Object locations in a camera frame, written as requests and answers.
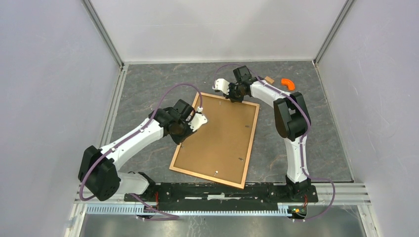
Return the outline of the wooden picture frame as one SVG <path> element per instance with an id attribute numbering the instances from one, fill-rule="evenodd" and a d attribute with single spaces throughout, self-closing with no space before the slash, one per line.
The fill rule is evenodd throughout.
<path id="1" fill-rule="evenodd" d="M 207 123 L 177 146 L 170 170 L 243 189 L 259 104 L 203 93 Z"/>

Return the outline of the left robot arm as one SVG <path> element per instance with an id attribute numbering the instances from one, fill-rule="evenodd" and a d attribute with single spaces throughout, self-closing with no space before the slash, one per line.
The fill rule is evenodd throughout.
<path id="1" fill-rule="evenodd" d="M 158 108 L 118 140 L 101 148 L 86 148 L 78 173 L 80 199 L 89 200 L 83 196 L 87 188 L 92 193 L 91 198 L 99 201 L 108 200 L 115 194 L 128 193 L 150 201 L 155 196 L 153 181 L 141 172 L 123 173 L 121 167 L 145 147 L 166 136 L 178 145 L 184 142 L 207 123 L 208 119 L 202 111 L 203 108 L 194 109 L 180 99 L 172 107 Z"/>

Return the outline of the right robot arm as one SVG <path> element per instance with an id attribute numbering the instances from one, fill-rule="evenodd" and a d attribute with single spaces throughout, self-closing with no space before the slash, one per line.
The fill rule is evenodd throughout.
<path id="1" fill-rule="evenodd" d="M 252 76 L 247 66 L 233 71 L 236 82 L 217 79 L 214 89 L 220 89 L 231 102 L 241 103 L 245 96 L 254 97 L 274 110 L 275 127 L 284 139 L 287 153 L 286 197 L 299 201 L 311 185 L 305 166 L 305 142 L 311 127 L 310 117 L 301 93 L 282 91 L 262 79 Z"/>

